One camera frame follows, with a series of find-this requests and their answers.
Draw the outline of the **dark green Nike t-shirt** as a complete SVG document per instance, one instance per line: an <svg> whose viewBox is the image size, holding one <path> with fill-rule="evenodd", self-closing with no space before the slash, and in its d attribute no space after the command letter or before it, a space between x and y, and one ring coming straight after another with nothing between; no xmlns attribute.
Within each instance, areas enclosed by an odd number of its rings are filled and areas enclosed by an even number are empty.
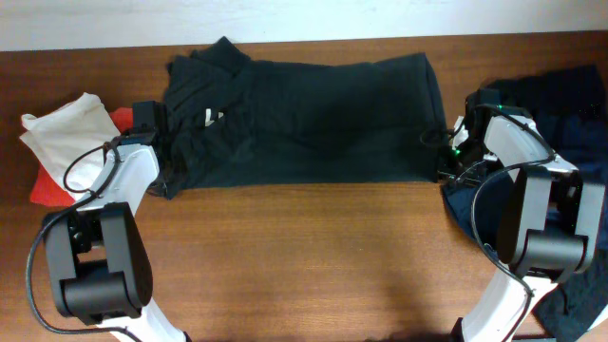
<svg viewBox="0 0 608 342"><path fill-rule="evenodd" d="M446 117L423 53L323 66L253 60L229 40L175 58L163 97L163 193L436 179L422 142Z"/></svg>

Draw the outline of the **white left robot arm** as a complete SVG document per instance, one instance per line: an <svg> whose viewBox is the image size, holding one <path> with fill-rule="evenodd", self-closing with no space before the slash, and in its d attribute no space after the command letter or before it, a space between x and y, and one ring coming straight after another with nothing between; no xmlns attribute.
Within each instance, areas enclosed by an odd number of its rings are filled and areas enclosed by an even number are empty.
<svg viewBox="0 0 608 342"><path fill-rule="evenodd" d="M152 268L134 216L160 174L153 133L102 145L104 167L72 206L45 217L50 289L58 313L84 323L82 334L121 341L186 341L153 299Z"/></svg>

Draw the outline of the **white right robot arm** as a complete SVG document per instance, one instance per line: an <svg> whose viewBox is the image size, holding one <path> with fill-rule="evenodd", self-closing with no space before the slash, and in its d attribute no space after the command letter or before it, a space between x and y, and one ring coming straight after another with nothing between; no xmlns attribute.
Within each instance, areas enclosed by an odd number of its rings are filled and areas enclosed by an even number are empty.
<svg viewBox="0 0 608 342"><path fill-rule="evenodd" d="M475 104L451 135L450 185L496 272L452 341L511 341L533 308L595 257L606 188L560 156L523 108Z"/></svg>

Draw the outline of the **navy blue garment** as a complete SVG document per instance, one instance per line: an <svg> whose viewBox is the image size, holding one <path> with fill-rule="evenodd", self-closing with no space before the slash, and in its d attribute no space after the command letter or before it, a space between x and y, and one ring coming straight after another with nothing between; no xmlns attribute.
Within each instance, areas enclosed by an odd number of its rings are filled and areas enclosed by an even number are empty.
<svg viewBox="0 0 608 342"><path fill-rule="evenodd" d="M549 145L583 175L607 182L607 123L583 121L577 115L535 116L537 129ZM513 188L513 180L501 175L483 188L446 185L441 188L448 212L468 236L475 219L481 240L496 244L501 215Z"/></svg>

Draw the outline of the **white folded shirt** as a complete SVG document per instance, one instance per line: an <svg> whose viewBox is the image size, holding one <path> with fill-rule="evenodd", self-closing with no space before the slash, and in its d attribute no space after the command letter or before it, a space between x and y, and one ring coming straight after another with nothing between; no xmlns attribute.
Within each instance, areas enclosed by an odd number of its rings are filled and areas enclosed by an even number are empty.
<svg viewBox="0 0 608 342"><path fill-rule="evenodd" d="M100 175L104 157L94 149L120 135L100 98L84 93L42 117L21 116L20 140L74 201Z"/></svg>

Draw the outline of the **red folded shirt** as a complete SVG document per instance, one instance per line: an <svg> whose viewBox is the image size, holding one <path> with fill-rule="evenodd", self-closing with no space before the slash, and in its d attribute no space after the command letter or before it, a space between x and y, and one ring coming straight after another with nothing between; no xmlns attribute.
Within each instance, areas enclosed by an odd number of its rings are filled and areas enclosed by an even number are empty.
<svg viewBox="0 0 608 342"><path fill-rule="evenodd" d="M109 118L121 133L133 127L131 108L118 108L109 113ZM29 200L34 204L47 207L68 207L74 203L74 198L53 180L42 164L39 164L37 178L29 194Z"/></svg>

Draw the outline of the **black garment in pile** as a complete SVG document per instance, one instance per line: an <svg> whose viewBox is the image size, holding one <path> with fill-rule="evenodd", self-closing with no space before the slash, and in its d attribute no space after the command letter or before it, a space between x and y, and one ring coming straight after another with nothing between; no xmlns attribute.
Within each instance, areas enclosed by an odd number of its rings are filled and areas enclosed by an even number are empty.
<svg viewBox="0 0 608 342"><path fill-rule="evenodd" d="M595 65L497 80L486 87L498 90L505 105L524 107L533 116L577 115L583 121L607 122L606 89Z"/></svg>

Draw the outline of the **dark grey garment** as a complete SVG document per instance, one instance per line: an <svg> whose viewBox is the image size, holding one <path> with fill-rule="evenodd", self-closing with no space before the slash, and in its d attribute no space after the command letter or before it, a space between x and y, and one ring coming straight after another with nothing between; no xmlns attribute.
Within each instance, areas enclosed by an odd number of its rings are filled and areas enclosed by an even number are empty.
<svg viewBox="0 0 608 342"><path fill-rule="evenodd" d="M536 305L533 315L559 342L575 342L606 306L607 252L599 251L584 273L559 284Z"/></svg>

